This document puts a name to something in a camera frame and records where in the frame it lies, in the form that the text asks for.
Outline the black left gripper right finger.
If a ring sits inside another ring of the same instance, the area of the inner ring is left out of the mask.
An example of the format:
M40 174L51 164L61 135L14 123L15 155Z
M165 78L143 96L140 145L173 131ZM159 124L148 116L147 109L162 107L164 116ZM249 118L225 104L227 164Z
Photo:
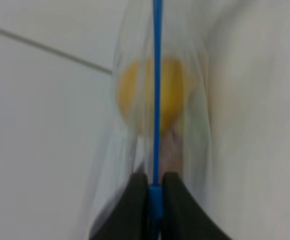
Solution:
M192 197L176 172L167 172L162 181L163 240L229 240Z

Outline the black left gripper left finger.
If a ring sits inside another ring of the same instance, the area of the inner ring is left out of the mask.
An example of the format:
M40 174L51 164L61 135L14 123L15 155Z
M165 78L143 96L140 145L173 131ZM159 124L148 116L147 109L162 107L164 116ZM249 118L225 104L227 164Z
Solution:
M148 224L148 181L144 173L134 173L121 199L90 240L145 240Z

